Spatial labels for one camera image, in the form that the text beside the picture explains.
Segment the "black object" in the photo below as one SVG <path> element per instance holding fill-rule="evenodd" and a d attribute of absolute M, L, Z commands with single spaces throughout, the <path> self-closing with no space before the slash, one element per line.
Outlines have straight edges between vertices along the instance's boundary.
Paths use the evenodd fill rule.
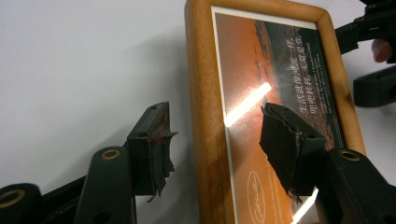
<path fill-rule="evenodd" d="M 364 155 L 347 148 L 326 151 L 323 136 L 282 105 L 267 103 L 263 113 L 261 146 L 268 161 L 293 196 L 318 188 L 320 223 L 396 223 L 396 190 Z M 316 140 L 320 144 L 309 143 Z"/>
<path fill-rule="evenodd" d="M 358 48 L 358 42 L 383 38 L 396 52 L 396 1 L 361 0 L 366 5 L 364 16 L 335 30 L 341 53 Z M 396 54 L 387 60 L 396 63 Z"/>
<path fill-rule="evenodd" d="M 262 113 L 260 145 L 283 189 L 291 195 L 312 195 L 316 174 L 311 168 L 323 157 L 326 139 L 282 105 L 267 103 Z"/>
<path fill-rule="evenodd" d="M 361 1 L 366 5 L 364 16 L 335 30 L 341 53 L 357 49 L 358 42 L 363 40 L 386 39 L 393 50 L 387 63 L 396 63 L 396 1 Z M 395 102 L 395 83 L 394 68 L 356 79 L 354 81 L 355 105 L 376 107 Z"/>
<path fill-rule="evenodd" d="M 396 102 L 396 66 L 353 81 L 355 105 L 376 107 Z"/>
<path fill-rule="evenodd" d="M 155 196 L 174 171 L 169 103 L 150 106 L 123 147 L 92 156 L 83 176 L 44 196 L 36 185 L 0 189 L 0 223 L 136 223 L 135 195 Z"/>

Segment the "framed picture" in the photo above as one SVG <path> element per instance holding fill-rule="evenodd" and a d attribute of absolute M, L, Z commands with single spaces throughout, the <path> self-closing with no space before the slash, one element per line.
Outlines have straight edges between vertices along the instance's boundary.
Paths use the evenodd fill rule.
<path fill-rule="evenodd" d="M 273 0 L 189 0 L 185 15 L 201 222 L 296 221 L 259 145 L 261 106 L 293 110 L 328 150 L 365 154 L 330 15 Z"/>

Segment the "brass rivet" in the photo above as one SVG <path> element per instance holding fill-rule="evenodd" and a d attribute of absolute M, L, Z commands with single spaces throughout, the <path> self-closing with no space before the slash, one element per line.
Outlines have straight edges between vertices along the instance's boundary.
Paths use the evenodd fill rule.
<path fill-rule="evenodd" d="M 345 150 L 340 150 L 340 155 L 341 157 L 349 161 L 359 161 L 361 159 L 356 153 Z"/>
<path fill-rule="evenodd" d="M 102 153 L 102 160 L 108 161 L 116 159 L 120 155 L 120 151 L 117 149 L 109 149 Z"/>
<path fill-rule="evenodd" d="M 19 202 L 25 195 L 23 189 L 14 189 L 0 195 L 0 208 L 9 207 L 14 203 Z"/>

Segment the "wooden picture frame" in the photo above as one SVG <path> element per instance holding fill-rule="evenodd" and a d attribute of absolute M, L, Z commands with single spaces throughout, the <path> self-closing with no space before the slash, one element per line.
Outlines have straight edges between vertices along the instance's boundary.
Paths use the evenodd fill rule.
<path fill-rule="evenodd" d="M 223 89 L 219 78 L 216 31 L 212 17 L 214 7 L 315 24 L 327 64 L 345 145 L 362 154 L 365 154 L 365 149 L 341 53 L 327 11 L 318 7 L 277 0 L 188 0 L 185 6 L 185 19 L 201 223 L 238 223 L 228 151 L 229 139 L 224 125 Z M 285 194 L 286 197 L 283 189 L 278 191 L 280 191 L 279 195 Z M 249 206 L 249 204 L 238 205 L 238 209 Z M 275 223 L 277 221 L 275 219 L 282 216 L 281 214 L 269 216 L 267 213 L 266 222 Z M 260 221 L 253 220 L 251 223 L 260 223 Z"/>

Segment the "orange photograph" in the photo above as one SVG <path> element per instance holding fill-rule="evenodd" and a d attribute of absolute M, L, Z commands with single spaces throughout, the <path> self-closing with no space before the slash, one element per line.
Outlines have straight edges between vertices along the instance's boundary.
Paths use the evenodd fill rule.
<path fill-rule="evenodd" d="M 212 18 L 235 220 L 297 221 L 302 205 L 283 190 L 259 145 L 261 107 L 286 106 L 325 136 L 327 149 L 344 146 L 316 25 L 222 7 L 212 7 Z M 315 208 L 308 214 L 296 223 L 318 223 Z"/>

